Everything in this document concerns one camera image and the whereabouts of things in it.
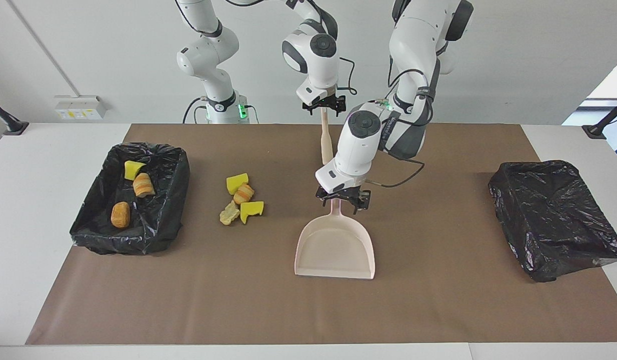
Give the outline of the pink plastic dustpan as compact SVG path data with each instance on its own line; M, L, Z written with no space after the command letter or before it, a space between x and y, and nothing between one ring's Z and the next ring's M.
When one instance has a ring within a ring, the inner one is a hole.
M373 280L376 274L370 233L341 211L341 199L331 199L329 214L304 226L294 257L297 276Z

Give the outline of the beige rock chunk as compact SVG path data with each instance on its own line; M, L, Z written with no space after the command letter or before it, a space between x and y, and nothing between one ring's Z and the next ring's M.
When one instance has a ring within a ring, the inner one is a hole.
M233 221L240 217L240 207L234 200L231 200L230 203L219 213L219 221L225 226L231 225Z

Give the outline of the yellow sponge piece green backing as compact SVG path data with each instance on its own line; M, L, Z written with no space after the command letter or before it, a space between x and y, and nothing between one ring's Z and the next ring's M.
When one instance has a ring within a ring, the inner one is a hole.
M135 178L139 175L140 171L146 164L144 162L138 161L125 161L123 164L124 174L123 177L125 180L133 182Z

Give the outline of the brown bread roll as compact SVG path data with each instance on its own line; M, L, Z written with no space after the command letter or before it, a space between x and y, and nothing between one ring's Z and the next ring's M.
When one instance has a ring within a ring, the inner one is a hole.
M131 208L128 202L118 202L110 212L110 223L118 229L125 229L130 225Z

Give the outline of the black bag-lined bin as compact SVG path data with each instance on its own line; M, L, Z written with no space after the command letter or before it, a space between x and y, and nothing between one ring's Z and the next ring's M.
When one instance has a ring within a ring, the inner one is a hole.
M124 178L124 162L142 162L155 195L137 198ZM187 198L190 165L180 147L146 142L112 146L71 225L73 244L99 255L149 255L164 251L178 236ZM116 228L111 212L118 202L130 205L130 224Z
M503 162L487 186L510 250L531 280L617 262L617 231L570 162Z

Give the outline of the brown table mat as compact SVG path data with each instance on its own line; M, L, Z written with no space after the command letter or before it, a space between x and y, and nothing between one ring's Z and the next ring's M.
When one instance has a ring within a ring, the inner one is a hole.
M430 125L423 172L373 187L356 215L373 280L295 275L302 228L327 212L319 137L317 125L132 125L128 142L187 152L178 237L154 256L71 248L27 343L617 342L602 269L536 283L510 251L488 182L504 162L537 161L518 125ZM226 178L242 173L263 214L224 225Z

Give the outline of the black clamp stand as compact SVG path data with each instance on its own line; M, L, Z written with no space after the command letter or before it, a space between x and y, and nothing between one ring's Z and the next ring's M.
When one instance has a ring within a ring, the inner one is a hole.
M597 123L581 125L581 128L590 139L606 140L603 131L614 121L617 121L617 105Z
M19 136L30 125L28 121L21 121L9 112L0 107L0 119L5 124L6 130L3 132L4 136Z

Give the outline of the white wall outlet box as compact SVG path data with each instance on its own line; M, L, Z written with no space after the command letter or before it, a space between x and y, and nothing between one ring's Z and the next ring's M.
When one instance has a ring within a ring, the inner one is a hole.
M61 120L101 121L107 114L107 107L96 95L56 95L54 111Z

